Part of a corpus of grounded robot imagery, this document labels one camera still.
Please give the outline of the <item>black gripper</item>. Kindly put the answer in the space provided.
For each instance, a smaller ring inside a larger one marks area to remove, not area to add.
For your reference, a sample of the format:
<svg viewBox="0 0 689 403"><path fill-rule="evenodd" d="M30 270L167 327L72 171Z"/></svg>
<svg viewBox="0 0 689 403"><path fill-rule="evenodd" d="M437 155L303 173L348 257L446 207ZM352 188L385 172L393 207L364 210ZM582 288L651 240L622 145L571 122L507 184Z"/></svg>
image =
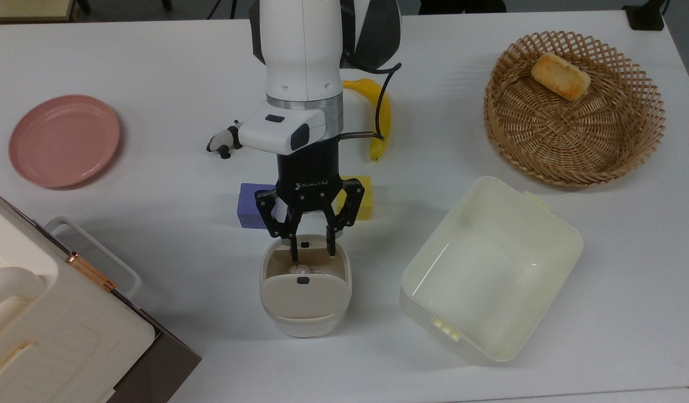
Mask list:
<svg viewBox="0 0 689 403"><path fill-rule="evenodd" d="M336 235L344 227L354 225L364 199L365 189L359 179L342 181L339 175L339 138L318 141L290 155L276 156L278 180L276 190L258 190L256 206L271 237L288 241L292 261L297 263L297 229L301 213L323 212L326 225L326 248L330 257L336 255ZM332 207L339 191L344 190L344 206L338 214ZM275 216L276 202L287 206L284 222Z"/></svg>

